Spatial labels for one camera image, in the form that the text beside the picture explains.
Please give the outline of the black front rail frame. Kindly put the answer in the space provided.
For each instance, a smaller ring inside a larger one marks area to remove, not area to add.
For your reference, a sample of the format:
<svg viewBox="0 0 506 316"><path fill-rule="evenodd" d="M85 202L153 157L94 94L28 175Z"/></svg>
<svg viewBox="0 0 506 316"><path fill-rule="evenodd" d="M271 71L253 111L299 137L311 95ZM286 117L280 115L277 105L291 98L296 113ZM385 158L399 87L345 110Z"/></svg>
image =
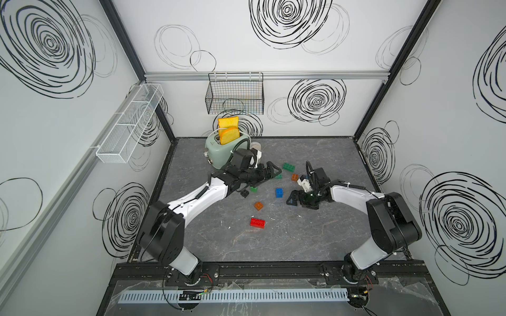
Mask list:
<svg viewBox="0 0 506 316"><path fill-rule="evenodd" d="M190 276L175 268L159 263L121 263L113 272L108 286L119 281L167 281L171 286L218 286L233 280L317 279L327 285L365 286L378 284L386 278L424 278L430 274L423 261L394 260L373 265L352 281L344 275L342 261L263 261L263 262L210 262L201 263Z"/></svg>

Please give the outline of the rear yellow toast slice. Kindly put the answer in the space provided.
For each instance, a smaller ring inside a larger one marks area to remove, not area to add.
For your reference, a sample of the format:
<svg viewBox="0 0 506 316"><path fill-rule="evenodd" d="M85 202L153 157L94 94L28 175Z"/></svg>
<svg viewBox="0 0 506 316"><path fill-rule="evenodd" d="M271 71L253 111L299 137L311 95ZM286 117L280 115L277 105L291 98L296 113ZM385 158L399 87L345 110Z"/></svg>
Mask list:
<svg viewBox="0 0 506 316"><path fill-rule="evenodd" d="M227 118L219 118L218 126L220 129L230 129L230 128L238 128L239 127L239 118L235 117L227 117Z"/></svg>

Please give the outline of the small orange lego brick front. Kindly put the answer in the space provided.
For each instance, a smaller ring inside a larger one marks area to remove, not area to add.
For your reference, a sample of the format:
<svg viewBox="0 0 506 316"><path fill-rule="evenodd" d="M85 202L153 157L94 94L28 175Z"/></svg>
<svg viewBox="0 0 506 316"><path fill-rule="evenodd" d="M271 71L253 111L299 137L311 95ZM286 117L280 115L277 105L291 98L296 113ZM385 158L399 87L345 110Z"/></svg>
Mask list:
<svg viewBox="0 0 506 316"><path fill-rule="evenodd" d="M261 202L256 202L254 204L254 207L256 208L257 211L260 211L261 209L264 208L264 205Z"/></svg>

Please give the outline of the small black lego brick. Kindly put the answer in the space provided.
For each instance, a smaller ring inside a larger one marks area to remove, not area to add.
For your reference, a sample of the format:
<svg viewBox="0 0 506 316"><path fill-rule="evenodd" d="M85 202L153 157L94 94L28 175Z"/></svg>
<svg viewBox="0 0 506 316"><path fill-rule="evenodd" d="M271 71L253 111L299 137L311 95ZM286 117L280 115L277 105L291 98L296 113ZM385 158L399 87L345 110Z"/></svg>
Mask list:
<svg viewBox="0 0 506 316"><path fill-rule="evenodd" d="M242 191L240 192L240 194L241 194L241 196L242 196L242 197L246 198L246 197L249 195L249 191L248 191L248 190L246 190L246 189L244 189L244 190L242 190Z"/></svg>

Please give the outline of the red long lego brick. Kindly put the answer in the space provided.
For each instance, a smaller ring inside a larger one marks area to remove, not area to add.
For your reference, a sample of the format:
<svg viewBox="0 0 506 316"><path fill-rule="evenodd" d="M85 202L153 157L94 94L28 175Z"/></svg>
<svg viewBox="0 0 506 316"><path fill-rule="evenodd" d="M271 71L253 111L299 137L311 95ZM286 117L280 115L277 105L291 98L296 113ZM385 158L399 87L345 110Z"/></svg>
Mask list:
<svg viewBox="0 0 506 316"><path fill-rule="evenodd" d="M266 221L256 218L251 218L250 220L250 226L259 228L259 229L265 229Z"/></svg>

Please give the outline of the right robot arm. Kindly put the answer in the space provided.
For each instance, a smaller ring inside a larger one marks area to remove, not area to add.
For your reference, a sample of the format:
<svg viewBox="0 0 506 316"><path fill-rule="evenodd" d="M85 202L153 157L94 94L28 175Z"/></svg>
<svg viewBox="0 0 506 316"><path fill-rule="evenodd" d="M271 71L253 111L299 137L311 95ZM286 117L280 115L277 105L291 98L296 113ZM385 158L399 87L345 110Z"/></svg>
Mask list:
<svg viewBox="0 0 506 316"><path fill-rule="evenodd" d="M397 192L383 194L342 180L331 181L322 168L312 169L310 165L297 184L301 189L291 192L288 205L317 210L324 201L339 202L368 216L371 237L348 253L341 267L343 278L350 284L359 283L366 278L368 268L398 250L408 251L422 238L419 224Z"/></svg>

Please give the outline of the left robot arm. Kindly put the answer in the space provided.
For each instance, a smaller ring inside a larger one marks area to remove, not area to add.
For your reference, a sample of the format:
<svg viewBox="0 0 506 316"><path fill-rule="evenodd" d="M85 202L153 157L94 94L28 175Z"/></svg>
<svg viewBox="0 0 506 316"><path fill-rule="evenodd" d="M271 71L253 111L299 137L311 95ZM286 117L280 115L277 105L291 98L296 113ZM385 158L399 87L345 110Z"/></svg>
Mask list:
<svg viewBox="0 0 506 316"><path fill-rule="evenodd" d="M261 163L260 158L261 152L255 149L235 150L224 166L211 173L197 189L168 203L157 201L150 205L136 244L158 263L179 271L193 283L202 274L202 262L184 247L187 225L243 184L257 187L282 174L281 168L271 161Z"/></svg>

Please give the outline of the blue square lego brick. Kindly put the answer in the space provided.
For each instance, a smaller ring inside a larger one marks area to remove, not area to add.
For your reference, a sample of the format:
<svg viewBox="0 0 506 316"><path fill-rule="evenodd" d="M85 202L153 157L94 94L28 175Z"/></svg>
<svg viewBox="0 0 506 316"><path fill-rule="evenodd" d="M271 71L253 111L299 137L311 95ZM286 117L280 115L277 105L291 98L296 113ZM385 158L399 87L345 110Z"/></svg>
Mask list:
<svg viewBox="0 0 506 316"><path fill-rule="evenodd" d="M283 197L283 189L282 188L276 188L275 189L275 196L276 196L276 198L282 198Z"/></svg>

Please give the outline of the white mesh wall shelf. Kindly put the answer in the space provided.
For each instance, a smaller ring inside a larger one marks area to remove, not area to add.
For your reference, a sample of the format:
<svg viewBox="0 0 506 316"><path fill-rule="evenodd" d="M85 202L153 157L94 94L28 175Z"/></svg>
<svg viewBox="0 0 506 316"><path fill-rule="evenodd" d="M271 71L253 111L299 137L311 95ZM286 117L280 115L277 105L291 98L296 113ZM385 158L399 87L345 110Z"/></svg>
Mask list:
<svg viewBox="0 0 506 316"><path fill-rule="evenodd" d="M96 151L105 164L128 163L163 97L160 84L141 83L133 86L119 118Z"/></svg>

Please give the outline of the mint green toaster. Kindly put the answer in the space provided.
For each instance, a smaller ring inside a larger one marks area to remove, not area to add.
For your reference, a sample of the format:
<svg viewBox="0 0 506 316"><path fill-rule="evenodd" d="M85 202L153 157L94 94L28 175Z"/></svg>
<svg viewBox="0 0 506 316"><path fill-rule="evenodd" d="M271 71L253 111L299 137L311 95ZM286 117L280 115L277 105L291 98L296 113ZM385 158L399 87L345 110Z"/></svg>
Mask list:
<svg viewBox="0 0 506 316"><path fill-rule="evenodd" d="M240 131L239 138L222 145L218 133L219 130L221 129L217 129L209 134L204 146L204 156L208 160L209 164L211 164L211 166L215 169L222 168L228 162L229 158L236 149L249 149L251 143L250 136Z"/></svg>

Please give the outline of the front orange toast slice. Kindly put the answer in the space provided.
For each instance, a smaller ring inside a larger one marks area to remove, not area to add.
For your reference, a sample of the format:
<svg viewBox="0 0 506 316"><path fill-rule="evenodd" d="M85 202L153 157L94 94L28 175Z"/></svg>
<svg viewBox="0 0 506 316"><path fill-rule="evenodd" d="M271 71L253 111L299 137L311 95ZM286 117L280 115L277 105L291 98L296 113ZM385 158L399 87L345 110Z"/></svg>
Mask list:
<svg viewBox="0 0 506 316"><path fill-rule="evenodd" d="M222 146L234 142L241 137L241 133L238 127L229 127L226 129L220 129L219 141Z"/></svg>

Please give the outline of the beige speckled cup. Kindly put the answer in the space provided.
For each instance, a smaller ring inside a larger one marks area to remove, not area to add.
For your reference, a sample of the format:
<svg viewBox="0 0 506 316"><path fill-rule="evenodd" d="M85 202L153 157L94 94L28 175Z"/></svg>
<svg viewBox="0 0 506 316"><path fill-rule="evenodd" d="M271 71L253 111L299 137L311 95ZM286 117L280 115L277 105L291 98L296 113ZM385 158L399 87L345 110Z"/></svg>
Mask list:
<svg viewBox="0 0 506 316"><path fill-rule="evenodd" d="M260 159L261 156L262 156L262 146L259 142L252 142L251 145L250 145L250 149L252 151L255 151L256 152L256 157L257 159Z"/></svg>

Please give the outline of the dark green long lego brick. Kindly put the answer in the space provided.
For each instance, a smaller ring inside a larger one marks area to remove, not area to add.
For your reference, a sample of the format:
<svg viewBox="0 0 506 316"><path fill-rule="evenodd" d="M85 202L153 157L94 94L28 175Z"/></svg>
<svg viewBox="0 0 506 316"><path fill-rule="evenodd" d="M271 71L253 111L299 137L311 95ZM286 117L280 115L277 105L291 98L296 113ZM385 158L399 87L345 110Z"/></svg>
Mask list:
<svg viewBox="0 0 506 316"><path fill-rule="evenodd" d="M290 163L283 163L282 169L286 170L286 171L289 171L289 172L294 172L295 171L295 166L292 165L292 164L290 164Z"/></svg>

